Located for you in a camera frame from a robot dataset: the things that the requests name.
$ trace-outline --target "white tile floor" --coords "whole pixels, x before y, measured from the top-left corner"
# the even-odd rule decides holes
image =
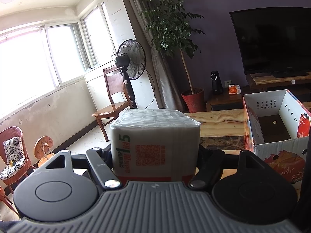
[[[105,130],[107,132],[108,138],[110,140],[110,125],[105,126]],[[104,149],[107,145],[110,144],[106,142],[104,135],[99,126],[96,126],[90,132],[85,134],[79,140],[75,141],[71,146],[67,149],[71,151],[72,154],[84,154],[85,151],[91,149],[93,147],[101,147]],[[82,175],[86,169],[74,169],[76,174]],[[13,201],[13,195],[10,194],[9,199]],[[3,221],[13,221],[13,220],[20,220],[19,217],[10,209],[8,208],[3,202],[0,203],[0,219]]]

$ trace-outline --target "gray gripper base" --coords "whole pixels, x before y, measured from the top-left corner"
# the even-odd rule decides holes
[[[205,192],[182,182],[129,182],[107,191],[85,214],[61,223],[23,219],[8,233],[298,233],[288,220],[248,225],[222,214]]]

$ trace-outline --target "plastic wrap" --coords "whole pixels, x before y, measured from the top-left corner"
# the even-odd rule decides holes
[[[195,173],[200,123],[183,113],[130,109],[110,127],[114,172],[122,182],[188,182]]]

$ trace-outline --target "cardboard box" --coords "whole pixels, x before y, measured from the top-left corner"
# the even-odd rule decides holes
[[[309,140],[310,113],[288,90],[243,96],[245,149],[300,188]]]
[[[122,183],[184,181],[195,174],[200,123],[177,110],[129,109],[111,125],[114,173]]]

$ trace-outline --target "floral seat cushion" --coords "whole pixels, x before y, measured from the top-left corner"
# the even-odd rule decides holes
[[[7,167],[0,173],[1,180],[7,180],[15,175],[25,164],[23,143],[21,137],[13,137],[3,142],[4,151],[7,157]]]
[[[4,170],[0,173],[1,180],[7,180],[15,175],[25,164],[26,159],[23,157],[18,160],[13,167],[7,166]]]

